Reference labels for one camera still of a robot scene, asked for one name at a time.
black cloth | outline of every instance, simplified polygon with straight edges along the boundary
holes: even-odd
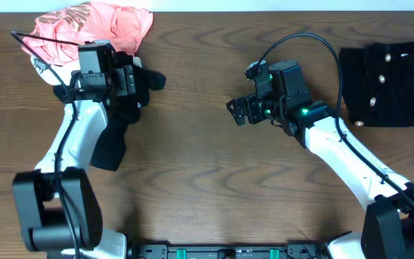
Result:
[[[414,126],[414,42],[344,48],[339,57],[344,76],[342,94],[351,123]]]
[[[110,171],[116,171],[121,164],[126,145],[124,135],[127,125],[138,122],[140,107],[150,102],[150,89],[161,90],[164,88],[166,77],[146,68],[140,68],[133,64],[133,57],[125,52],[115,53],[113,56],[114,68],[122,68],[132,64],[134,73],[135,94],[120,96],[114,99],[115,106],[108,113],[108,124],[100,134],[93,150],[91,165]]]

table surface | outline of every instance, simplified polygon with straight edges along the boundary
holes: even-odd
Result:
[[[0,258],[26,252],[11,183],[47,152],[63,106],[9,36],[38,14],[0,14]],[[315,32],[337,51],[414,40],[414,12],[156,13],[138,56],[167,76],[126,133],[117,172],[89,173],[103,223],[133,240],[279,243],[362,230],[354,195],[318,157],[263,122],[237,127],[225,103],[253,92],[244,69],[277,39]],[[335,104],[337,72],[319,42],[294,39],[268,62],[298,60],[314,99]],[[352,128],[414,181],[414,128]]]

wood grain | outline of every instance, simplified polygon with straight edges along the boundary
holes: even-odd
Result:
[[[49,148],[62,104],[9,36],[38,14],[0,14],[0,258],[27,253],[11,182]],[[156,13],[138,55],[167,76],[129,127],[117,172],[89,178],[104,224],[130,237],[172,243],[324,240],[361,230],[355,197],[319,158],[279,129],[237,127],[225,109],[254,90],[242,71],[275,41],[315,32],[337,50],[414,40],[414,12]],[[297,59],[315,99],[334,104],[335,65],[318,42],[295,39],[269,62]],[[355,128],[386,164],[414,181],[414,128]]]

pink cloth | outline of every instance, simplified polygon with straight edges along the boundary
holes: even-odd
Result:
[[[79,44],[109,40],[116,51],[123,50],[133,55],[150,29],[152,20],[152,13],[145,9],[86,2],[36,18],[36,27],[31,34]],[[74,45],[29,37],[23,40],[50,64],[65,65],[78,59],[78,48]]]

black cardigan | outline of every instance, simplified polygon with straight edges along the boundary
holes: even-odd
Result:
[[[414,126],[414,42],[344,48],[339,57],[351,123]]]

